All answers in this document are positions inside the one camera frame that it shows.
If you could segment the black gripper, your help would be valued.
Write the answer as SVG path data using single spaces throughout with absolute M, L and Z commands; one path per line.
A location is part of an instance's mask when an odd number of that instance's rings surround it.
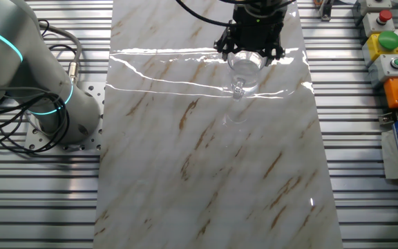
M 265 64 L 270 65 L 285 56 L 281 31 L 286 12 L 285 3 L 236 4 L 232 17 L 236 27 L 224 29 L 214 49 L 224 62 L 233 50 L 263 50 Z

